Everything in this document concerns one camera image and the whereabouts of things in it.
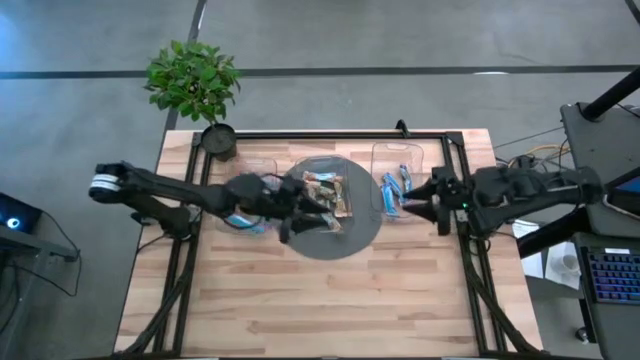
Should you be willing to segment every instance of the computer keyboard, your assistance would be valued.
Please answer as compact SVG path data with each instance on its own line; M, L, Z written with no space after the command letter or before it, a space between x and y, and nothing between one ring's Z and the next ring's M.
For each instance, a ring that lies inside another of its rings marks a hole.
M640 255L588 253L597 302L640 305Z

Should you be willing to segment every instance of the concrete floor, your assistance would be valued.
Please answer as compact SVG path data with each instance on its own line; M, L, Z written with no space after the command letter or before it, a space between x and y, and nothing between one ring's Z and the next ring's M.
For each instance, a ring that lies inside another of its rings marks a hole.
M187 38L195 6L4 0L0 72L142 70L169 40ZM304 68L633 64L638 36L623 0L209 0L199 39L235 54L239 67ZM562 104L592 100L622 76L248 78L229 119L237 129L305 129L390 128L402 118L412 128L488 128L500 144L559 126ZM76 298L40 284L18 346L23 359L111 351L140 229L127 209L93 203L86 191L98 162L154 168L166 113L148 105L143 83L0 80L0 191L51 212L84 258ZM179 129L202 126L178 121ZM557 131L496 154L510 158L563 139ZM51 268L57 281L72 284L75 264ZM581 326L575 300L535 284L531 291L547 350L598 356L573 340Z

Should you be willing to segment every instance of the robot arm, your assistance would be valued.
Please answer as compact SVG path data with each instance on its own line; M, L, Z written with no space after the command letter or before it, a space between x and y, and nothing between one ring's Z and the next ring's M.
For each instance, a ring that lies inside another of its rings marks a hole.
M404 209L437 222L439 235L451 231L451 210L463 210L471 235L485 237L509 219L557 204L591 204L602 196L600 179L590 168L539 173L531 169L486 167L463 183L453 169L438 167L432 169L431 179L423 186L404 195L425 202Z
M280 241L294 233L323 226L322 219L309 216L329 209L311 199L304 181L291 176L242 174L226 184L200 186L139 169L126 162L99 164L89 196L104 204L125 204L145 217L157 219L162 228L178 238L191 236L191 213L187 208L171 208L153 196L195 205L204 212L225 219L236 208L247 214L282 220Z

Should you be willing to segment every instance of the black plant pot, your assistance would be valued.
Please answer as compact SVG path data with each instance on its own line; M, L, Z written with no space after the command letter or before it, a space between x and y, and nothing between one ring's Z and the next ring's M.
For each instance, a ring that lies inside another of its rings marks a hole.
M226 124L213 124L202 133L202 147L218 161L236 156L236 132Z

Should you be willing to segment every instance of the wooden tabletop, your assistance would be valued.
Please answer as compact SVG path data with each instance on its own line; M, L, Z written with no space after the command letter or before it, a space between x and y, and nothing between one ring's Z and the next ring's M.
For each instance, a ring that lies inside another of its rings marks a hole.
M488 131L461 131L471 171L494 165ZM184 179L191 137L191 131L167 133L158 174ZM278 173L301 158L333 154L371 169L376 142L380 140L240 140L238 156L274 159ZM426 176L432 167L443 165L439 141L408 142L424 150ZM210 183L224 182L229 166L214 162ZM434 225L417 220L385 222L364 250L321 261L280 244L276 233L237 235L222 231L218 219L205 216L183 356L477 355L457 237L437 236ZM159 228L146 228L140 244L160 234ZM157 310L170 248L169 240L161 240L137 256L116 350L130 345ZM500 306L525 338L541 348L514 240L493 237L489 258ZM175 312L169 320L167 347L173 339ZM483 313L491 344L491 324Z

